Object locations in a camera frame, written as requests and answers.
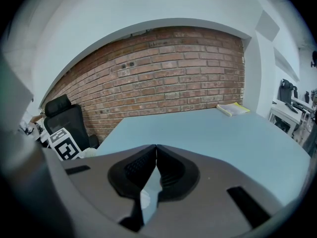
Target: red brick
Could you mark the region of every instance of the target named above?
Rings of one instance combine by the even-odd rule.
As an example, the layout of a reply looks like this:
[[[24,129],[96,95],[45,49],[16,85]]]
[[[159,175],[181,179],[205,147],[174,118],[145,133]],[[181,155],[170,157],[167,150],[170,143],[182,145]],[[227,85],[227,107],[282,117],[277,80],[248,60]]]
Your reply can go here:
[[[141,34],[141,35],[135,36],[131,41],[129,41],[129,43],[134,45],[137,43],[154,41],[156,39],[157,39],[157,36],[155,34]]]
[[[201,99],[202,102],[214,102],[214,101],[222,101],[222,100],[223,100],[223,95],[207,96],[207,97],[202,97]]]
[[[84,80],[86,77],[88,77],[88,74],[87,74],[87,73],[82,74],[81,76],[79,76],[79,77],[76,78],[76,83],[78,83],[78,82]]]
[[[177,84],[178,83],[178,77],[168,77],[164,79],[165,85],[171,85],[171,84]]]
[[[106,100],[109,101],[114,101],[115,100],[115,96],[114,95],[108,95],[106,96]]]
[[[128,113],[129,117],[137,117],[138,115],[139,115],[138,111],[131,111],[131,112]]]
[[[136,66],[141,66],[151,63],[151,58],[142,58],[135,61]]]
[[[161,47],[159,49],[160,54],[173,53],[173,52],[175,52],[174,46]]]
[[[105,83],[105,84],[103,84],[103,87],[104,87],[104,89],[111,88],[111,87],[113,87],[113,83],[112,82]]]
[[[188,98],[188,97],[197,97],[197,96],[206,96],[208,94],[207,90],[197,90],[197,91],[186,91],[181,92],[181,98]]]
[[[235,75],[220,75],[221,81],[238,81],[238,76]]]
[[[195,76],[181,76],[179,77],[180,83],[188,83],[188,82],[202,82],[208,81],[208,76],[206,75],[195,75]]]
[[[159,34],[157,34],[158,39],[168,39],[168,38],[172,38],[172,37],[173,37],[172,33],[159,33]]]
[[[183,59],[183,54],[175,53],[175,54],[166,54],[152,57],[152,62],[160,62],[160,61],[171,61],[171,60],[180,60]]]
[[[235,71],[236,71],[235,69],[227,69],[227,68],[224,69],[225,74],[235,74]]]
[[[129,55],[121,56],[115,59],[115,64],[120,64],[123,62],[129,61]]]
[[[167,111],[168,113],[180,112],[180,107],[167,108],[166,111]]]
[[[217,47],[206,46],[206,50],[207,50],[207,52],[218,53]]]
[[[138,97],[138,98],[136,98],[136,100],[138,103],[161,101],[161,100],[164,100],[164,94],[156,94],[156,95],[151,95],[151,96]]]
[[[142,89],[142,95],[155,94],[155,88]]]
[[[104,124],[104,123],[119,123],[121,122],[122,119],[104,119],[104,120],[99,120],[99,123]]]
[[[179,99],[179,92],[176,93],[165,93],[166,100]]]
[[[198,32],[175,32],[174,37],[179,38],[179,37],[202,37],[201,33]]]
[[[234,74],[244,76],[245,72],[243,70],[235,70]]]
[[[102,85],[98,85],[98,86],[95,86],[93,88],[88,89],[88,94],[99,92],[101,90],[103,90],[103,86]]]
[[[85,84],[90,83],[91,81],[94,81],[94,80],[96,80],[96,79],[98,79],[98,78],[99,78],[99,74],[98,74],[98,73],[97,73],[97,74],[93,74],[93,75],[87,77],[87,78],[84,80],[84,83],[85,83]]]
[[[216,75],[216,74],[208,75],[208,80],[209,81],[218,81],[219,75]]]
[[[151,109],[151,110],[140,110],[139,114],[141,116],[147,116],[147,115],[156,115],[156,114],[164,114],[166,113],[166,109]]]
[[[216,53],[199,53],[200,59],[223,60],[223,54]]]
[[[142,95],[141,91],[137,90],[137,91],[130,91],[127,93],[117,94],[116,98],[120,100],[120,99],[132,98],[132,97],[136,97],[136,96],[140,96],[140,95]]]
[[[150,50],[144,50],[135,52],[133,54],[129,55],[129,60],[135,60],[138,58],[148,57],[148,56],[154,56],[159,53],[159,49],[150,49]]]
[[[179,67],[206,66],[206,60],[181,60],[178,61]]]
[[[106,95],[110,95],[110,94],[114,94],[114,93],[119,93],[120,92],[120,88],[119,87],[112,87],[110,89],[107,90],[103,90],[101,92],[102,96],[106,96]]]
[[[197,98],[189,98],[189,99],[187,99],[187,103],[188,103],[188,104],[200,103],[200,97],[197,97]]]
[[[227,87],[224,82],[204,82],[202,83],[202,88],[221,88]]]
[[[139,73],[144,73],[144,72],[153,71],[153,70],[159,70],[159,69],[160,69],[160,65],[159,64],[140,66],[140,67],[136,67],[136,68],[130,69],[130,74],[134,75],[134,74],[139,74]]]
[[[101,70],[110,68],[110,67],[112,67],[112,66],[114,66],[114,65],[115,65],[115,63],[114,63],[113,60],[112,60],[112,61],[109,61],[109,62],[105,62],[105,63],[103,63],[103,64],[98,65],[98,66],[95,68],[95,72],[97,73],[97,72],[99,72],[99,71],[101,71]]]
[[[81,92],[81,91],[84,91],[84,90],[86,90],[86,89],[92,88],[92,87],[94,87],[94,86],[96,86],[96,85],[97,85],[97,82],[96,82],[96,81],[93,81],[93,82],[90,82],[90,83],[85,84],[85,85],[83,85],[82,87],[78,88],[78,91]]]
[[[162,70],[154,73],[155,78],[185,75],[185,69]]]
[[[219,67],[202,67],[202,74],[224,74],[224,69]]]
[[[141,50],[146,50],[149,48],[149,43],[145,42],[145,43],[140,43],[140,44],[137,44],[137,45],[134,45],[133,46],[133,50],[135,52],[137,51],[141,51]]]
[[[179,100],[169,100],[169,101],[162,101],[158,103],[159,107],[170,107],[170,106],[178,106],[186,104],[186,100],[179,99]]]
[[[99,71],[98,73],[96,73],[96,77],[97,78],[100,78],[100,77],[103,77],[103,76],[107,76],[110,74],[110,69],[104,69],[104,70],[101,70]]]
[[[182,111],[199,110],[199,109],[205,109],[206,107],[207,107],[206,103],[187,105],[187,106],[182,106]]]
[[[218,94],[219,94],[219,90],[218,89],[208,90],[208,95],[218,95]]]
[[[224,88],[219,90],[220,94],[237,94],[243,93],[243,88]]]
[[[199,53],[195,53],[195,52],[184,53],[184,57],[185,59],[199,59]]]
[[[199,51],[205,51],[205,46],[199,46],[199,45],[182,45],[182,46],[176,46],[175,47],[177,52],[199,52]]]
[[[157,87],[157,93],[177,92],[183,90],[186,90],[186,84]]]
[[[227,49],[231,49],[231,48],[232,48],[232,44],[229,43],[229,42],[222,42],[222,46],[223,46],[224,48],[227,48]]]
[[[209,102],[209,103],[207,103],[207,108],[208,109],[212,109],[212,108],[215,108],[215,107],[217,107],[217,104],[218,104],[219,102]]]
[[[157,41],[153,41],[149,43],[150,48],[162,47],[162,46],[173,46],[178,44],[182,44],[181,39],[157,40]]]
[[[224,95],[223,100],[228,101],[228,100],[237,100],[237,99],[241,99],[241,98],[243,98],[242,94]]]
[[[163,85],[163,79],[149,80],[140,83],[135,83],[135,89],[148,88],[153,86]]]
[[[113,73],[113,72],[117,72],[117,71],[125,69],[125,68],[126,68],[126,64],[118,64],[118,65],[111,67],[110,70]]]
[[[199,43],[199,44],[202,44],[202,45],[222,47],[222,42],[221,42],[221,41],[216,41],[216,40],[199,39],[199,40],[198,40],[198,43]]]
[[[117,73],[112,73],[108,76],[105,76],[105,77],[101,77],[97,80],[97,84],[103,84],[103,83],[106,83],[108,81],[112,81],[114,79],[118,78],[118,74]]]
[[[187,84],[187,90],[194,90],[194,89],[200,89],[201,84],[200,83],[189,83]]]
[[[199,68],[199,67],[196,67],[196,68],[187,68],[187,69],[186,69],[186,74],[187,74],[187,75],[200,74],[200,68]]]
[[[130,85],[123,85],[123,86],[120,86],[120,89],[122,92],[127,92],[127,91],[131,91],[133,90],[133,85],[130,84]]]
[[[172,69],[177,67],[177,62],[176,61],[165,61],[162,62],[162,68],[163,69]]]
[[[126,85],[126,84],[130,84],[137,81],[138,81],[138,76],[130,76],[130,77],[125,77],[125,78],[114,81],[113,85],[114,86]]]
[[[238,64],[238,63],[229,62],[229,61],[220,61],[220,66],[221,67],[227,67],[227,68],[234,68],[234,69],[242,69],[242,70],[244,70],[244,65]]]
[[[130,69],[118,71],[118,77],[126,77],[130,75]]]
[[[146,73],[146,74],[140,74],[139,75],[139,81],[149,80],[153,79],[153,73]]]

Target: black slot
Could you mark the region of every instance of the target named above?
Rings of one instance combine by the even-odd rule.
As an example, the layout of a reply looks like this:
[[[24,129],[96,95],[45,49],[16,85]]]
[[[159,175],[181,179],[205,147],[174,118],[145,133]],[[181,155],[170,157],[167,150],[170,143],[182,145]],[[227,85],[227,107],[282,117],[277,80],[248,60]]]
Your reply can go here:
[[[73,174],[80,173],[89,169],[90,167],[88,167],[87,165],[83,165],[83,166],[78,166],[78,167],[74,167],[70,169],[65,169],[65,172],[68,175],[73,175]]]
[[[270,215],[242,187],[233,187],[227,189],[227,192],[253,228],[270,218]]]

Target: white desk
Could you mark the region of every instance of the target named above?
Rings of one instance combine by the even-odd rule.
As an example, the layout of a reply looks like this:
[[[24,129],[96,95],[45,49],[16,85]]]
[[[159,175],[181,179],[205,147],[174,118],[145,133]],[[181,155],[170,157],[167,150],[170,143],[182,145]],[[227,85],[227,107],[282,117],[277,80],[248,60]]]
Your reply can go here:
[[[293,102],[296,102],[300,105],[302,105],[305,109],[307,109],[309,112],[312,112],[313,111],[313,108],[312,108],[312,104],[310,103],[306,103],[305,101],[302,101],[300,99],[297,99],[295,97],[292,97],[292,101]]]
[[[310,157],[274,124],[250,112],[228,117],[218,109],[124,118],[97,149],[111,154],[163,144],[226,161],[286,205],[300,193]]]
[[[276,104],[272,104],[271,106],[271,115],[269,120],[273,122],[273,115],[281,118],[283,121],[287,122],[290,125],[290,129],[288,130],[288,135],[292,136],[295,126],[301,123],[302,111],[297,110],[298,114],[291,111],[284,102],[279,100],[274,100]]]

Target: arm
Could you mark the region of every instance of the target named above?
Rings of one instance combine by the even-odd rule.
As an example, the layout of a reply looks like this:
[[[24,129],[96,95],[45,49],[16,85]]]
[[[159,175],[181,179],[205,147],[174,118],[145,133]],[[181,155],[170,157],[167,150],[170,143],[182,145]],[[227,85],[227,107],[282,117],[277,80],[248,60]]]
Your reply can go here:
[[[32,119],[30,120],[30,122],[35,123],[35,122],[37,122],[39,119],[45,118],[45,117],[46,117],[45,114],[41,114],[41,115],[32,117]]]

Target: black office chair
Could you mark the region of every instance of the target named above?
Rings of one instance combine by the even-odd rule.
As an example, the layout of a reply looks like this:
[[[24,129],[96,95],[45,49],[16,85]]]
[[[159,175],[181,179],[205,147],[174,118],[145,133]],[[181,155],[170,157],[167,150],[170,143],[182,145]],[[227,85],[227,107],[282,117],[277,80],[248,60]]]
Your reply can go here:
[[[306,94],[305,94],[305,102],[309,103],[309,92],[307,92],[307,91],[306,91]]]
[[[296,87],[296,86],[294,86],[293,93],[294,93],[294,97],[295,97],[296,99],[298,99],[298,92],[297,92],[297,87]]]
[[[86,132],[80,105],[72,105],[66,94],[47,102],[45,115],[44,126],[50,135],[66,128],[82,151],[88,147],[98,148],[97,136],[88,136]]]

